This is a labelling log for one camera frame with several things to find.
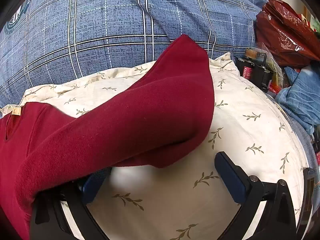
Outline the light blue denim garment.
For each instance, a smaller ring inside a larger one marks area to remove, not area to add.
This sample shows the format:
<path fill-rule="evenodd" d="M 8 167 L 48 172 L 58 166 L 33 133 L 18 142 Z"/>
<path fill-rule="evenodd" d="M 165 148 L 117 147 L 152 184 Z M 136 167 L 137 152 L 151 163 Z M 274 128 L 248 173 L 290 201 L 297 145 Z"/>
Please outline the light blue denim garment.
<path fill-rule="evenodd" d="M 309 65 L 296 72 L 284 68 L 290 86 L 276 96 L 276 102 L 311 135 L 319 125 L 319 65 Z"/>

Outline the black box with red label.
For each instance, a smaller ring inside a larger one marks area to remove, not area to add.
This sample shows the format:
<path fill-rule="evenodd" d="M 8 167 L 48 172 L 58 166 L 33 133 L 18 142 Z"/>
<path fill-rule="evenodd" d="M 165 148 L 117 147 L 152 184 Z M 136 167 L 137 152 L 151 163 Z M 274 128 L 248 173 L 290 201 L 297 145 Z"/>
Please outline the black box with red label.
<path fill-rule="evenodd" d="M 240 75 L 260 90 L 278 94 L 283 87 L 283 72 L 270 51 L 260 45 L 247 48 L 243 57 L 235 58 L 235 65 Z"/>

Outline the dark red plastic bag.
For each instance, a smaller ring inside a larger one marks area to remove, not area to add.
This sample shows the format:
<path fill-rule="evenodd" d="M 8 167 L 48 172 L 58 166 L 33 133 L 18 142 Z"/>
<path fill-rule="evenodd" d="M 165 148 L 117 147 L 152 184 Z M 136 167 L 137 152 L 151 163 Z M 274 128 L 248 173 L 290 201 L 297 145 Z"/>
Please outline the dark red plastic bag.
<path fill-rule="evenodd" d="M 319 39 L 282 0 L 268 0 L 257 14 L 256 40 L 281 67 L 303 68 L 319 61 Z"/>

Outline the cream leaf-print pillow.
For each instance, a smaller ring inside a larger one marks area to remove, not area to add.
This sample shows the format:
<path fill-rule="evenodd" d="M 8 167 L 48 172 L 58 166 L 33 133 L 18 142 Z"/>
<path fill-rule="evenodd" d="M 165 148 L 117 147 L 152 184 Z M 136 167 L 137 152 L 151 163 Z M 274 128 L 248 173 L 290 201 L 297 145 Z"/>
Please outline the cream leaf-print pillow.
<path fill-rule="evenodd" d="M 115 168 L 89 204 L 111 239 L 217 239 L 239 209 L 214 168 L 219 151 L 263 181 L 285 180 L 300 215 L 308 161 L 294 127 L 229 54 L 209 66 L 215 110 L 207 139 L 167 168 Z"/>

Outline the blue plaid quilt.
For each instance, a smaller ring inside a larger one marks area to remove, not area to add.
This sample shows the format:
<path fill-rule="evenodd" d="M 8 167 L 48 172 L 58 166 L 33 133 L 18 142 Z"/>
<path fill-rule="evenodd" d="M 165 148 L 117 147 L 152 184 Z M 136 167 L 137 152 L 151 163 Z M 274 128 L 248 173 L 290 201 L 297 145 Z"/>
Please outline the blue plaid quilt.
<path fill-rule="evenodd" d="M 29 88 L 158 59 L 185 34 L 214 59 L 255 43 L 267 0 L 22 0 L 1 30 L 1 105 Z"/>

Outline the red knit sweater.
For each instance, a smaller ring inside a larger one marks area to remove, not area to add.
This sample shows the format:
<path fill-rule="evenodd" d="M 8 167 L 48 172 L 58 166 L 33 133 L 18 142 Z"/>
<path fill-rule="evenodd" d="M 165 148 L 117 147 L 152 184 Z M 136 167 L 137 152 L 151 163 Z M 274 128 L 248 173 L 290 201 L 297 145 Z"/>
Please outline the red knit sweater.
<path fill-rule="evenodd" d="M 106 167 L 175 163 L 204 141 L 213 110 L 208 55 L 187 35 L 130 88 L 78 118 L 26 103 L 1 119 L 1 225 L 28 239 L 38 192 Z"/>

